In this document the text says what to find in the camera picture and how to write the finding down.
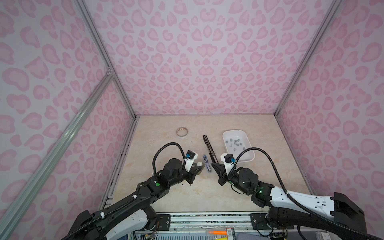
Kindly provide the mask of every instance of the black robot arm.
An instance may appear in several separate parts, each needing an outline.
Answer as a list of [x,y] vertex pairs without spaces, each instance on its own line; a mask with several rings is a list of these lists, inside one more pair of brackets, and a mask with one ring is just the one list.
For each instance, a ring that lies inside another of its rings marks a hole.
[[[239,158],[247,151],[257,150],[270,160],[281,185],[280,187],[259,181],[258,175],[249,168],[237,168]],[[330,196],[314,196],[287,191],[271,157],[262,149],[251,147],[234,159],[232,154],[221,155],[222,164],[212,163],[223,186],[229,182],[245,195],[251,195],[259,207],[270,207],[266,221],[272,227],[313,227],[337,234],[342,239],[382,240],[367,234],[364,212],[352,200],[341,193]]]
[[146,219],[142,221],[142,226],[135,228],[133,221],[125,224],[125,229],[130,231],[153,228],[156,222],[156,213],[150,205],[166,195],[170,187],[186,180],[192,184],[196,175],[203,169],[202,163],[192,163],[186,167],[185,162],[193,161],[197,154],[188,151],[184,161],[172,158],[164,166],[164,169],[155,173],[145,182],[139,183],[136,191],[118,201],[117,203],[103,210],[90,214],[88,210],[80,213],[72,225],[68,235],[62,240],[103,240],[115,226],[126,220],[139,210],[144,211]]

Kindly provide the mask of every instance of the table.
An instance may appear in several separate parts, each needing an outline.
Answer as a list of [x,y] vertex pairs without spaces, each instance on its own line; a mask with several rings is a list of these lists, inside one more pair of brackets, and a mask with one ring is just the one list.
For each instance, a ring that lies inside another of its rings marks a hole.
[[[179,139],[175,131],[186,127],[188,137]],[[142,116],[123,164],[113,202],[117,202],[135,191],[139,182],[147,180],[153,172],[152,159],[158,149],[168,142],[179,143],[184,153],[193,150],[199,154],[198,161],[209,152],[203,141],[206,134],[220,161],[225,152],[222,134],[227,130],[240,129],[246,132],[253,147],[265,150],[273,159],[277,170],[290,191],[309,194],[303,176],[273,115],[229,115],[229,116]],[[259,175],[259,180],[280,186],[272,166],[261,152],[255,151],[251,162],[238,164],[248,167]],[[176,146],[165,148],[157,157],[157,170],[163,169],[171,158],[181,160]],[[169,193],[152,207],[157,212],[211,212],[211,211],[260,211],[268,210],[254,204],[251,196],[240,195],[231,190],[229,183],[220,186],[218,176],[205,168],[192,185],[183,181],[171,187]]]

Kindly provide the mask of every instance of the orange pen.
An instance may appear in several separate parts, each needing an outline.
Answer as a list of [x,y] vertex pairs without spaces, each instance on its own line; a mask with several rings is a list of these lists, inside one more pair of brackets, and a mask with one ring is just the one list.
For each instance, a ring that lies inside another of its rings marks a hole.
[[208,231],[208,233],[215,235],[227,235],[226,231]]

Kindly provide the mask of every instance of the wire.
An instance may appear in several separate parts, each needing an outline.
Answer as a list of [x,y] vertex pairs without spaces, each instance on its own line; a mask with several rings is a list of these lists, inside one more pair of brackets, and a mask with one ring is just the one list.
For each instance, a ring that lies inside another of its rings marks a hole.
[[133,234],[133,239],[134,239],[134,240],[137,240],[137,237],[136,237],[136,231],[133,231],[132,234]]
[[155,232],[157,232],[157,229],[158,229],[158,227],[159,227],[159,221],[156,221],[154,227],[156,227],[155,230],[153,230],[153,232],[151,232],[151,233],[147,233],[147,234],[145,235],[146,237],[151,237],[152,234],[154,234]]
[[155,230],[155,231],[153,231],[153,233],[155,233],[155,236],[153,237],[153,239],[155,239],[155,238],[156,238],[156,235],[157,235],[157,230],[159,229],[159,225],[160,225],[159,221],[156,221],[156,230]]
[[300,225],[297,225],[297,232],[299,233],[300,237],[303,239],[303,240],[307,240],[304,235],[301,233],[301,230],[300,230]]
[[268,222],[266,221],[266,219],[264,219],[263,221],[260,221],[260,222],[258,222],[258,223],[256,224],[256,230],[257,230],[257,232],[260,234],[260,236],[262,236],[262,237],[269,237],[269,236],[273,233],[273,227],[272,227],[272,231],[270,231],[270,232],[268,233],[268,235],[263,235],[263,234],[261,234],[260,231],[259,231],[259,224],[260,224],[260,223],[263,223],[263,222],[265,222],[265,223],[268,225]]
[[[180,146],[178,143],[176,143],[176,142],[170,142],[170,143],[167,143],[166,145],[162,146],[162,147],[157,151],[157,153],[155,154],[155,156],[153,157],[153,161],[152,161],[153,175],[158,174],[158,173],[156,173],[156,166],[155,166],[155,161],[156,161],[157,156],[160,154],[160,152],[161,152],[164,148],[166,148],[166,147],[168,147],[168,146],[170,146],[170,145],[176,145],[176,146],[180,149],[181,154],[182,154],[182,156],[183,156],[183,159],[186,159],[186,158],[187,158],[187,157],[184,155],[184,151],[183,151],[183,149],[181,148],[181,146]],[[117,208],[115,208],[115,209],[113,209],[113,210],[111,210],[111,211],[105,213],[104,217],[109,216],[109,215],[111,215],[111,214],[113,214],[113,213],[115,213],[115,212],[117,212],[117,211],[119,211],[119,210],[125,208],[125,207],[128,206],[129,204],[131,204],[131,203],[136,199],[136,198],[133,197],[133,196],[134,196],[134,195],[137,195],[137,194],[139,193],[139,189],[140,189],[140,186],[141,186],[142,184],[144,184],[144,182],[140,182],[140,183],[137,184],[137,186],[136,186],[136,191],[135,191],[134,194],[132,195],[131,199],[129,199],[126,203],[124,203],[124,204],[121,205],[120,207],[117,207]],[[98,217],[96,217],[96,218],[94,218],[94,219],[92,219],[92,220],[90,220],[90,221],[88,221],[88,222],[83,223],[82,225],[80,225],[80,226],[79,226],[78,228],[76,228],[75,230],[69,232],[69,233],[68,233],[65,237],[63,237],[61,240],[68,240],[69,238],[71,238],[72,236],[74,236],[75,234],[77,234],[78,232],[84,230],[86,227],[90,226],[91,224],[93,224],[93,223],[95,223],[95,222],[97,222],[97,221],[99,221],[99,220],[101,220],[101,219],[103,219],[103,217],[98,216]]]
[[239,193],[238,191],[236,191],[235,189],[233,189],[232,184],[231,184],[231,188],[232,188],[232,190],[233,190],[235,193],[238,193],[238,194],[240,194],[240,195],[244,194],[244,193]]
[[175,145],[177,146],[180,151],[181,151],[181,155],[183,156],[183,159],[187,159],[187,157],[184,155],[184,151],[183,149],[181,148],[181,146],[177,143],[177,142],[169,142],[167,143],[166,145],[162,146],[158,151],[157,153],[155,154],[155,156],[153,157],[153,160],[152,160],[152,167],[153,167],[153,175],[155,175],[156,173],[156,166],[155,166],[155,162],[156,162],[156,158],[157,156],[160,154],[161,151],[164,150],[164,148],[168,147],[168,146],[171,146],[171,145]]
[[231,180],[236,173],[236,163],[233,165],[231,171],[228,173],[228,179]]
[[322,215],[312,211],[311,209],[308,209],[307,207],[303,206],[302,204],[300,204],[298,201],[296,201],[287,191],[287,189],[285,188],[284,184],[283,184],[283,181],[281,180],[281,177],[279,175],[279,172],[277,171],[277,168],[275,166],[275,164],[273,163],[272,161],[272,158],[268,155],[268,153],[264,150],[262,150],[261,148],[258,148],[258,147],[250,147],[244,151],[242,151],[239,156],[236,158],[236,162],[240,159],[240,157],[248,152],[248,151],[252,151],[252,150],[257,150],[257,151],[260,151],[262,152],[264,155],[266,155],[266,157],[268,158],[269,162],[271,163],[272,167],[273,167],[273,170],[275,171],[275,174],[276,174],[276,177],[281,185],[281,188],[283,189],[283,191],[285,192],[285,194],[287,195],[287,197],[294,203],[296,204],[298,207],[300,207],[301,209],[303,209],[304,211],[306,211],[307,213],[309,214],[312,214],[316,217],[318,217],[319,219],[323,220],[323,221],[326,221],[327,223],[329,223],[330,225],[332,225],[333,227],[337,227],[337,228],[342,228],[344,230],[347,230],[347,231],[350,231],[354,234],[357,234],[359,235],[360,237],[364,237],[364,238],[367,238],[367,239],[370,239],[370,240],[383,240],[379,237],[376,237],[376,236],[373,236],[373,235],[370,235],[370,234],[367,234],[367,233],[364,233],[364,232],[361,232],[361,231],[357,231],[357,230],[354,230],[354,229],[351,229],[343,224],[340,224],[340,223],[337,223],[337,222],[334,222],[332,220],[329,220],[328,218],[326,217],[323,217]]
[[[139,189],[140,189],[140,186],[141,184],[143,184],[144,182],[140,182],[137,184],[136,186],[136,191],[133,195],[137,195],[138,192],[139,192]],[[129,199],[126,203],[124,203],[123,205],[121,205],[120,207],[117,207],[115,209],[113,209],[112,211],[109,211],[107,213],[105,213],[104,217],[108,216],[108,215],[111,215],[112,213],[115,213],[119,210],[121,210],[122,208],[125,208],[126,206],[128,206],[129,204],[131,204],[133,201],[135,200],[135,198],[132,196],[131,199]],[[63,237],[61,240],[68,240],[69,238],[71,238],[72,236],[74,236],[75,234],[77,234],[78,232],[80,232],[81,230],[84,230],[86,227],[90,226],[91,224],[99,221],[103,219],[103,217],[101,216],[98,216],[94,219],[92,219],[91,221],[88,221],[86,223],[83,223],[82,225],[80,225],[80,227],[76,228],[75,230],[71,231],[70,233],[68,233],[65,237]]]

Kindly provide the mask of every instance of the white tray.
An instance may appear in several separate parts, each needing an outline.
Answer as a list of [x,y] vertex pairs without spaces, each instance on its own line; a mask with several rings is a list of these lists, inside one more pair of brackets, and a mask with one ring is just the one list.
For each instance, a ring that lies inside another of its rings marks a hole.
[[[238,139],[240,141],[236,143],[238,144],[241,143],[242,145],[239,145],[239,146],[235,145],[235,140],[238,140]],[[251,147],[251,143],[249,142],[247,134],[244,131],[241,131],[239,129],[225,131],[223,133],[223,140],[224,140],[225,148],[227,149],[227,153],[233,154],[233,157],[235,159],[243,151],[243,147],[245,147],[245,149]],[[241,156],[238,162],[250,162],[253,159],[255,159],[254,151],[248,151]]]

